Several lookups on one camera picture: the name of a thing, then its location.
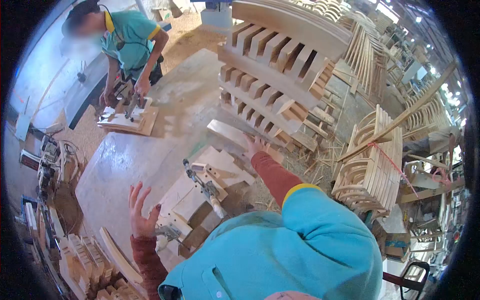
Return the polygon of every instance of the worker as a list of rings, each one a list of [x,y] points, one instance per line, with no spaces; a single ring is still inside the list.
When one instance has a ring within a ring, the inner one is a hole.
[[[134,91],[143,99],[150,86],[162,77],[161,54],[168,34],[139,11],[110,13],[101,5],[106,9],[103,12],[97,2],[86,0],[75,5],[62,26],[62,33],[101,43],[108,58],[108,74],[100,104],[113,104],[115,97],[111,94],[119,67],[122,79],[132,80]]]
[[[462,130],[455,125],[442,128],[439,131],[429,133],[427,137],[421,140],[403,142],[402,165],[406,162],[416,160],[409,157],[408,154],[430,157],[434,154],[440,153],[443,154],[443,160],[445,160],[446,152],[448,151],[450,154],[450,166],[447,171],[451,171],[453,149],[458,145],[460,145],[460,148],[463,148]]]
[[[377,299],[382,258],[372,233],[319,187],[274,161],[263,140],[247,141],[244,155],[282,214],[249,212],[221,223],[170,273],[155,252],[161,205],[142,217],[151,188],[130,187],[133,259],[149,299]]]

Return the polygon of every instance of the red sleeve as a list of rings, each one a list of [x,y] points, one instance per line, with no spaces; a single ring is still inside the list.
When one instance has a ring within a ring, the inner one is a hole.
[[[264,180],[265,185],[280,208],[288,191],[294,186],[303,183],[300,178],[285,170],[281,164],[274,161],[266,152],[255,153],[252,157],[252,166]]]
[[[168,275],[167,270],[155,252],[156,237],[134,238],[130,236],[132,244],[133,260],[140,269],[140,275],[144,280],[142,286],[146,289],[149,300],[159,300],[158,286]]]

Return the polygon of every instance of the wooden board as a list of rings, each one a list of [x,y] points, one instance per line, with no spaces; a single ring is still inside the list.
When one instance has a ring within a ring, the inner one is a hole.
[[[440,195],[440,194],[444,194],[446,192],[456,190],[456,189],[458,189],[458,188],[460,188],[464,185],[465,185],[465,180],[464,179],[458,179],[458,180],[452,182],[450,185],[443,185],[443,186],[439,187],[438,189],[424,190],[424,191],[421,191],[421,192],[417,192],[418,198],[414,193],[403,195],[402,198],[400,199],[400,202],[401,203],[407,203],[407,202],[412,202],[412,201],[416,201],[416,200],[425,199],[425,198],[428,198],[428,197],[433,197],[433,196],[436,196],[436,195]]]
[[[231,140],[234,144],[240,146],[244,151],[248,150],[247,141],[245,140],[241,130],[231,127],[230,125],[218,120],[212,120],[207,127],[211,132]],[[282,163],[283,155],[281,153],[272,149],[271,147],[268,148],[267,152],[276,162],[279,164]]]
[[[129,282],[132,282],[136,285],[141,284],[143,282],[142,277],[134,268],[132,268],[125,257],[123,257],[123,254],[118,250],[117,246],[115,246],[112,237],[105,227],[100,229],[100,236],[107,247],[109,257],[113,260],[116,267],[118,267],[125,278],[127,278]]]

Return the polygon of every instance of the curved wood piece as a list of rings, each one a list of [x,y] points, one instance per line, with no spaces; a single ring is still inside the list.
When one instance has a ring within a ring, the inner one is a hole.
[[[105,227],[100,228],[100,236],[102,237],[105,246],[107,247],[107,251],[109,253],[109,257],[113,260],[116,267],[120,270],[120,272],[127,278],[129,282],[135,283],[137,285],[143,282],[142,277],[138,274],[137,271],[127,262],[125,257],[121,254],[118,250],[117,246],[112,240],[112,237],[108,233],[108,230]]]

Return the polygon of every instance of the red string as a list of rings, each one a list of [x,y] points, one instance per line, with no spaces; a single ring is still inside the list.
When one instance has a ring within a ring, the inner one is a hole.
[[[380,150],[380,152],[385,155],[386,158],[388,158],[388,160],[390,161],[390,163],[394,166],[394,168],[400,173],[400,175],[405,179],[405,181],[407,182],[408,186],[412,189],[412,191],[414,192],[415,196],[418,198],[419,196],[417,195],[417,192],[415,191],[415,189],[413,188],[412,184],[410,183],[410,181],[408,180],[408,178],[405,176],[405,174],[402,172],[402,170],[397,167],[397,165],[393,162],[393,160],[391,158],[388,157],[388,155],[376,144],[376,143],[373,143],[373,142],[370,142],[368,143],[368,146],[373,146],[375,148],[377,148],[378,150]]]
[[[437,172],[440,170],[440,174],[442,175],[442,178],[440,180],[435,180],[435,175],[437,174]],[[437,167],[437,170],[435,170],[435,172],[433,173],[432,175],[432,179],[433,181],[435,182],[441,182],[447,186],[450,186],[450,184],[452,184],[452,182],[448,179],[448,176],[447,174],[445,173],[445,169],[444,168],[438,168]]]

